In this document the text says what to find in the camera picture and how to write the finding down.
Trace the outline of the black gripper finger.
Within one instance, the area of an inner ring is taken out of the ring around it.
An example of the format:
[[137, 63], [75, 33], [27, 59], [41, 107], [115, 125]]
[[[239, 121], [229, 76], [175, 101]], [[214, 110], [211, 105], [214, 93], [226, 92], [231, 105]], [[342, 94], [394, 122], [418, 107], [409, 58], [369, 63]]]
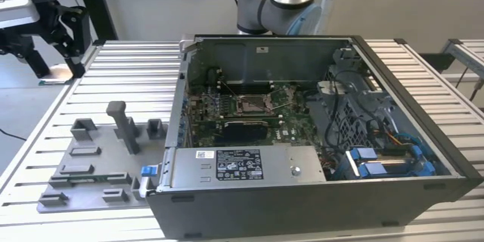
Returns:
[[91, 42], [89, 10], [83, 6], [58, 6], [58, 11], [61, 24], [57, 29], [57, 50], [65, 57], [73, 78], [81, 78], [86, 73], [82, 58]]
[[18, 53], [17, 57], [19, 60], [26, 61], [38, 78], [43, 78], [50, 74], [50, 67], [38, 50], [34, 49], [23, 53]]

